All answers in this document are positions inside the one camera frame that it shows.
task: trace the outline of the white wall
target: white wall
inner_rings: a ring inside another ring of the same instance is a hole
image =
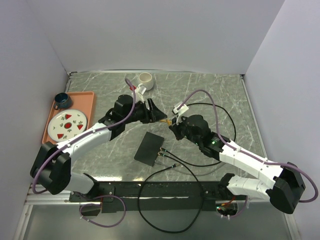
[[[0,239],[13,237],[49,107],[67,74],[24,0],[0,1]]]
[[[320,1],[286,0],[245,84],[268,157],[293,162],[320,187]],[[313,196],[312,186],[303,199]],[[320,239],[320,200],[298,204],[302,239]]]
[[[244,74],[284,0],[27,0],[67,72]]]

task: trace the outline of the plate with strawberry pattern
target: plate with strawberry pattern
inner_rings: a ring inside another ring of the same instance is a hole
[[[47,130],[52,140],[63,142],[84,132],[87,124],[87,117],[82,111],[67,109],[51,119]]]

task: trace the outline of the gray marble surface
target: gray marble surface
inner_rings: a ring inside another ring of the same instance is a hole
[[[245,90],[239,75],[218,75],[182,72],[152,72],[155,84],[153,89],[145,93],[146,98],[152,98],[155,105],[169,118],[175,104],[183,101],[186,96],[197,89],[207,90],[217,105],[226,108],[232,116],[237,136],[236,143],[260,156],[263,155],[253,116],[247,101]],[[84,72],[73,73],[70,77],[69,92],[93,91],[97,95],[94,123],[113,107],[119,95],[131,94],[124,78],[138,85],[139,73],[122,72]],[[188,103],[205,102],[210,100],[203,92],[196,93]],[[215,131],[214,111],[208,105],[190,106],[188,115],[201,114],[208,121],[210,128]],[[227,114],[218,109],[219,128],[222,135],[233,139],[234,130]],[[163,147],[190,163],[206,165],[216,162],[204,156],[196,145],[186,139],[177,141],[166,123],[142,124],[130,123],[116,139],[104,143],[81,157],[73,166],[76,173],[87,173],[99,181],[143,181],[150,174],[163,169],[161,165],[153,167],[134,160],[134,155],[145,135],[149,131],[164,137]],[[172,165],[168,158],[158,157],[157,161]],[[250,177],[246,172],[229,164],[218,164],[211,167],[190,167],[195,174],[213,173],[200,176],[202,181],[218,181],[226,173],[234,173],[241,177]],[[188,172],[183,166],[176,169]],[[190,175],[168,170],[155,175],[151,181],[194,181]]]

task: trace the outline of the white mug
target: white mug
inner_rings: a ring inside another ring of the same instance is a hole
[[[148,72],[143,72],[139,75],[139,83],[143,84],[147,91],[153,88],[154,80],[152,79],[152,75]]]

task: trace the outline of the orange tray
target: orange tray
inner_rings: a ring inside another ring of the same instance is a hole
[[[96,106],[96,95],[93,91],[77,91],[77,92],[67,92],[67,94],[72,99],[72,106],[68,109],[75,109],[79,110],[84,113],[86,116],[86,119],[88,121],[86,129],[89,129],[92,127],[92,120],[94,118],[95,114],[95,106]],[[42,144],[46,142],[51,142],[53,144],[56,144],[57,142],[52,140],[51,137],[48,134],[48,124],[50,123],[51,119],[57,115],[59,112],[64,111],[65,109],[54,109],[55,101],[53,101],[51,110],[48,116],[48,119],[45,124],[45,129],[42,137]]]

